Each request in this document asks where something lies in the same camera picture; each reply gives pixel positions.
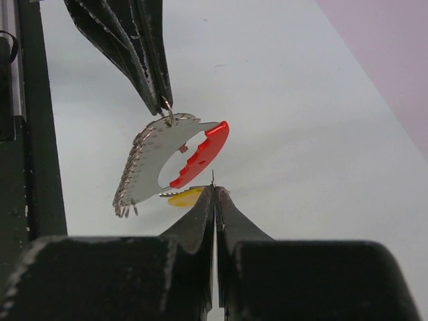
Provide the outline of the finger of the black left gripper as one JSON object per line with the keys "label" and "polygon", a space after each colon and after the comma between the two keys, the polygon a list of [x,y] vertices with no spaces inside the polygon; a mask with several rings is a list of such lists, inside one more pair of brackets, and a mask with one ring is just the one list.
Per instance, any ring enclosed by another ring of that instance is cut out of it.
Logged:
{"label": "finger of the black left gripper", "polygon": [[173,105],[173,96],[163,41],[163,2],[142,0],[135,1],[135,5],[142,33],[142,48],[154,82],[155,108],[169,109]]}
{"label": "finger of the black left gripper", "polygon": [[131,82],[151,114],[154,82],[142,48],[135,1],[65,1],[78,31],[101,51]]}

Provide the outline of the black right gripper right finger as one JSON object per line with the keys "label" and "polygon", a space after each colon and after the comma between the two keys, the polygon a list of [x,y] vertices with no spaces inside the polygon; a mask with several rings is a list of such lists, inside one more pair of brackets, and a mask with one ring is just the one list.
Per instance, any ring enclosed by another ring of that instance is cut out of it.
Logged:
{"label": "black right gripper right finger", "polygon": [[392,253],[373,241],[284,241],[215,190],[226,320],[419,320]]}

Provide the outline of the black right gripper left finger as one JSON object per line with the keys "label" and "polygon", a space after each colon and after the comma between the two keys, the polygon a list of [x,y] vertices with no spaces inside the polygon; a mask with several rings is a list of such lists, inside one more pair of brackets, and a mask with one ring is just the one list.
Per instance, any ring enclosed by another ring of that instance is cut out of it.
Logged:
{"label": "black right gripper left finger", "polygon": [[2,320],[206,320],[214,188],[156,237],[41,237],[1,296]]}

